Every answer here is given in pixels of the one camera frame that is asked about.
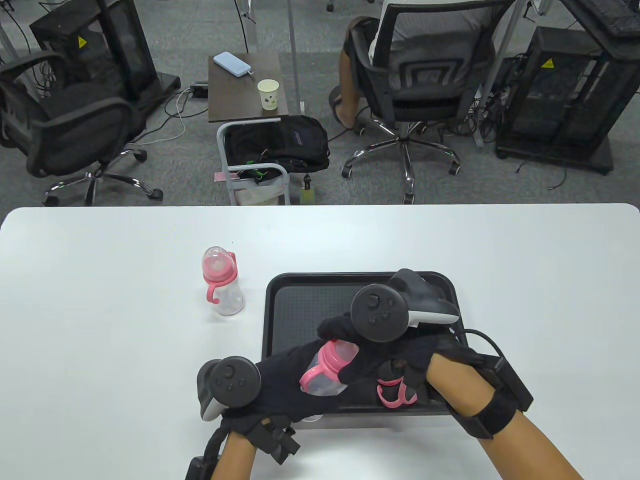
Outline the person's right hand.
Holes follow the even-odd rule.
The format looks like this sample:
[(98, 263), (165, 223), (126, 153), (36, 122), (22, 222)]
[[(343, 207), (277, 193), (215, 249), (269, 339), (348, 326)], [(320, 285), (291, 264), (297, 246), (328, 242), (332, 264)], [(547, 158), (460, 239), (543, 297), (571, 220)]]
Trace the person's right hand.
[(380, 343), (357, 333), (352, 318), (345, 314), (327, 318), (317, 328), (320, 338), (345, 341), (358, 346), (358, 354), (342, 368), (338, 379), (352, 384), (362, 378), (383, 378), (382, 368), (390, 368), (396, 378), (413, 389), (429, 384), (456, 409), (466, 404), (465, 395), (478, 394), (486, 403), (491, 398), (490, 386), (476, 367), (482, 359), (475, 350), (462, 345), (446, 326), (410, 327), (403, 336)]

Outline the person's left hand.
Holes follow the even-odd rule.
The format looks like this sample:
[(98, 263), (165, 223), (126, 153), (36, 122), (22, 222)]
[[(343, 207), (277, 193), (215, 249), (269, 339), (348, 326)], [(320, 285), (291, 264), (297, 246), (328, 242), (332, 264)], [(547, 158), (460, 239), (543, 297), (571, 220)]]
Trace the person's left hand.
[(247, 435), (265, 419), (283, 416), (291, 423), (298, 423), (336, 411), (341, 402), (337, 395), (321, 397), (304, 393), (299, 382), (325, 343), (315, 339), (258, 362), (262, 380), (260, 393), (244, 407), (227, 409), (222, 414), (222, 423), (236, 434)]

